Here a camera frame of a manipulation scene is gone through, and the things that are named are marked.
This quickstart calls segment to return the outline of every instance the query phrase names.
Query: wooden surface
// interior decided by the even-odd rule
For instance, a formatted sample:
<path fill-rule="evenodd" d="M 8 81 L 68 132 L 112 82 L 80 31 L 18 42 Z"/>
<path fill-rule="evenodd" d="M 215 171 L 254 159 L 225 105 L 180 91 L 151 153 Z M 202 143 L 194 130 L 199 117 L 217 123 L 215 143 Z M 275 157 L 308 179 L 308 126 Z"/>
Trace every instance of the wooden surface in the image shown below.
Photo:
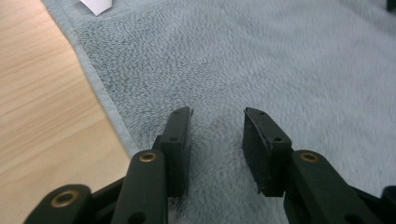
<path fill-rule="evenodd" d="M 0 1 L 0 222 L 22 223 L 51 190 L 125 175 L 123 149 L 39 0 Z"/>

